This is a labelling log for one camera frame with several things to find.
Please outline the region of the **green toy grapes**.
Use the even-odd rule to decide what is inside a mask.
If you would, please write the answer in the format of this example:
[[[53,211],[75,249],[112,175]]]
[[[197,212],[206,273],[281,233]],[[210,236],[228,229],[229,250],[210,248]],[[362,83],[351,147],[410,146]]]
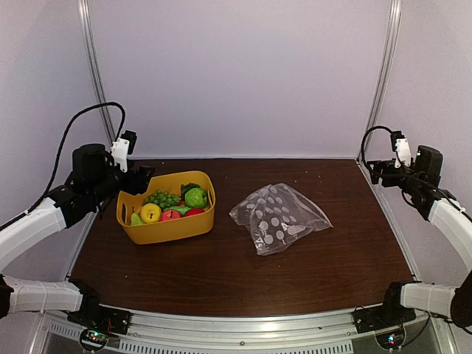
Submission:
[[[149,195],[144,204],[155,204],[159,206],[162,210],[177,206],[181,203],[181,197],[176,194],[169,192],[162,192],[157,190],[153,194]]]

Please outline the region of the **yellow toy apple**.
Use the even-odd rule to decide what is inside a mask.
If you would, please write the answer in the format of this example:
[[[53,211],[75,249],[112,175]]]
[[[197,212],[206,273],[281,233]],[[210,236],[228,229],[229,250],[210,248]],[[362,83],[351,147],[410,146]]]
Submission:
[[[159,222],[162,210],[154,203],[145,204],[140,210],[140,218],[146,224]]]

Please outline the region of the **yellow plastic basket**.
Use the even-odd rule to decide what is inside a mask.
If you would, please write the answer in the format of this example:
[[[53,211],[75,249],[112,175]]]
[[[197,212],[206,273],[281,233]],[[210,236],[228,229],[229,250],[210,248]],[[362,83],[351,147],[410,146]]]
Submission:
[[[131,225],[132,213],[138,211],[145,198],[152,192],[162,190],[176,194],[180,192],[182,184],[190,182],[200,185],[208,193],[209,205],[204,208],[203,213],[178,218],[174,221],[158,221],[140,226]],[[216,194],[210,177],[201,171],[186,171],[152,177],[144,194],[131,195],[120,192],[117,199],[116,216],[121,227],[135,244],[163,243],[195,237],[211,231],[214,225],[215,203]]]

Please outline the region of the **clear dotted zip bag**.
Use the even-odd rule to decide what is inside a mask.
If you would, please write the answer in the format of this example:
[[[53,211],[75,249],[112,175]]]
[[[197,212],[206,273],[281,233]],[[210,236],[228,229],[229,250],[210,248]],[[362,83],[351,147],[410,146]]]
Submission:
[[[284,251],[312,232],[333,227],[321,208],[284,183],[269,184],[254,191],[229,215],[249,231],[259,256]]]

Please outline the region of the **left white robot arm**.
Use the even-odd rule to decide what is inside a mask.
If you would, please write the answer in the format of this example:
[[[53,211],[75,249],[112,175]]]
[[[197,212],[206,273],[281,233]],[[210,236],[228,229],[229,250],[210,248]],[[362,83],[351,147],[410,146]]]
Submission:
[[[49,236],[69,229],[104,201],[120,192],[147,191],[154,167],[133,167],[127,160],[129,143],[118,139],[111,151],[102,144],[87,144],[72,153],[72,171],[65,184],[46,193],[39,205],[1,227],[1,267]],[[70,281],[43,282],[1,275],[1,316],[16,312],[61,310],[77,312],[89,327],[99,327],[106,312],[87,299],[86,286]]]

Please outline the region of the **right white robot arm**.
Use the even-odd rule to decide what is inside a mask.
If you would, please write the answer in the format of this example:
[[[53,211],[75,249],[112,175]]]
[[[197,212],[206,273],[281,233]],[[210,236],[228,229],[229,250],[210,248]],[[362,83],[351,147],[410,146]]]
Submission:
[[[398,140],[396,156],[390,160],[367,161],[373,184],[397,187],[426,222],[409,239],[414,255],[431,271],[412,281],[392,283],[384,304],[378,309],[383,325],[394,325],[406,312],[423,310],[471,331],[471,217],[449,191],[440,188],[443,155],[421,145],[411,156],[406,140]]]

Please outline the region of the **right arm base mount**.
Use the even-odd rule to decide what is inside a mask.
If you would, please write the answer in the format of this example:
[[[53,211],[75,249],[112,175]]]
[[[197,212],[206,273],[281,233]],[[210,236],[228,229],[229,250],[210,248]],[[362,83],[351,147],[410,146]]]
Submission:
[[[414,309],[405,308],[400,304],[401,290],[405,284],[405,282],[392,282],[380,305],[370,308],[357,307],[353,311],[353,323],[357,333],[401,326],[417,318]]]

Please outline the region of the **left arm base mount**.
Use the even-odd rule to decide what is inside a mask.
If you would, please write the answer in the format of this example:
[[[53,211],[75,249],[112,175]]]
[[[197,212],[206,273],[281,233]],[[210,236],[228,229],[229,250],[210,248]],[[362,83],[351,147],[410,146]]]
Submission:
[[[131,323],[131,312],[101,305],[99,293],[82,280],[70,279],[83,296],[77,311],[66,311],[70,322],[80,324],[88,329],[104,334],[122,334],[128,332]]]

